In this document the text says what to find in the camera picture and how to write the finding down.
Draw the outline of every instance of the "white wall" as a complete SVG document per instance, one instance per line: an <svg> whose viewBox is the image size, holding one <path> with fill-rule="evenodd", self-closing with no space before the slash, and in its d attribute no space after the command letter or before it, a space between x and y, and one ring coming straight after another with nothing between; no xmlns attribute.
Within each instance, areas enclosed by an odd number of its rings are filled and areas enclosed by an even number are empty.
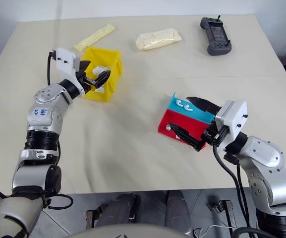
<svg viewBox="0 0 286 238"><path fill-rule="evenodd" d="M256 14L279 58L286 58L286 0L0 0L0 53L18 21L192 14Z"/></svg>

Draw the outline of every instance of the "gray floor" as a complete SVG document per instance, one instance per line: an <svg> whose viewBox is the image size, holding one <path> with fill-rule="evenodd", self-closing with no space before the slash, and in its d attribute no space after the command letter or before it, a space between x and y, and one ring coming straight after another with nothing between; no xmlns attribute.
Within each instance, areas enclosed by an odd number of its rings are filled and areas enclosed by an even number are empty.
<svg viewBox="0 0 286 238"><path fill-rule="evenodd" d="M234 216L237 227L245 226L236 191L233 188L225 189L197 189L182 191L188 204L191 214L193 228L203 227L204 231L208 226L216 224L226 226L225 213L217 214L210 211L208 201L230 199L234 206ZM255 206L251 199L249 188L245 188L246 198L250 211L251 226L255 227L256 216ZM137 216L138 222L158 224L165 223L165 191L134 192L141 196L141 205ZM65 210L44 210L37 222L31 238L62 238L71 234L86 230L86 211L96 209L102 203L109 203L122 193L100 193L100 194L75 194L72 195L74 204ZM65 205L64 198L54 198L52 206ZM229 238L228 229L212 228L205 236L206 238Z"/></svg>

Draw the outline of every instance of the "table surface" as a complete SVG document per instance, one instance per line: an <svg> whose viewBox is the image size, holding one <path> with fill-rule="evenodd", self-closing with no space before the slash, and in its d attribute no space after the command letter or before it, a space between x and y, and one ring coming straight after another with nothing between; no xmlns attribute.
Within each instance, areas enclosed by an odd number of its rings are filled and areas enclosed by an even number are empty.
<svg viewBox="0 0 286 238"><path fill-rule="evenodd" d="M62 192L234 187L211 147L197 153L157 133L175 91L182 99L197 96L217 105L246 100L249 118L242 131L277 143L286 155L286 73L255 16L222 17L233 49L220 57L207 54L200 20L153 16L19 23L0 56L1 191L10 193L26 115L33 95L46 85L48 51L54 45L69 49L106 23L116 30L94 46L122 51L123 76L110 103L77 98L66 113L60 135ZM139 33L169 27L183 40L147 52L136 49ZM55 64L51 77L59 81Z"/></svg>

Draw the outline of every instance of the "game controller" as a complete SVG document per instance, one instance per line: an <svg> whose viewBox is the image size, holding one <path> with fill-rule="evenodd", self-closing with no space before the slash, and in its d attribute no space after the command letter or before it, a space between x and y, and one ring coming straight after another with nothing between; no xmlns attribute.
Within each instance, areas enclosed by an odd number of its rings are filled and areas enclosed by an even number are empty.
<svg viewBox="0 0 286 238"><path fill-rule="evenodd" d="M206 30L209 39L207 50L212 56L226 55L232 49L220 17L220 15L218 18L203 17L200 22L201 28Z"/></svg>

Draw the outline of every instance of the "yellow box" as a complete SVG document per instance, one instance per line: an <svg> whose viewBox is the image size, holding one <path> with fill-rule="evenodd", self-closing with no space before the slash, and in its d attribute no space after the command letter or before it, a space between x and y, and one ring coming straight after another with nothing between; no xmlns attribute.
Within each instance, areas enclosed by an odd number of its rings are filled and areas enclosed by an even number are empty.
<svg viewBox="0 0 286 238"><path fill-rule="evenodd" d="M102 86L104 88L101 87L96 89L94 86L92 86L91 90L84 95L84 97L103 102L110 101L112 94L115 92L119 77L123 72L120 57L121 51L113 51L93 46L88 47L82 58L82 60L91 61L90 65L85 70L87 77L91 79L97 78L97 76L92 73L92 70L97 66L110 66L111 74L107 82Z"/></svg>

